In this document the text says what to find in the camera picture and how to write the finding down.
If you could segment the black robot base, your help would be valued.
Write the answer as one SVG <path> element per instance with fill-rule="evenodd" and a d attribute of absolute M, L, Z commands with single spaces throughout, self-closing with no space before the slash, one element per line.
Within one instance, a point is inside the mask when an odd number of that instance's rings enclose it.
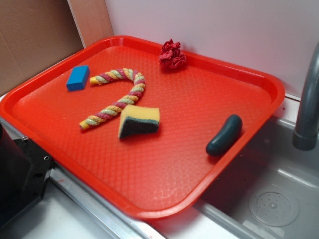
<path fill-rule="evenodd" d="M 31 139 L 12 139 L 0 126 L 0 228 L 38 204 L 53 159 Z"/>

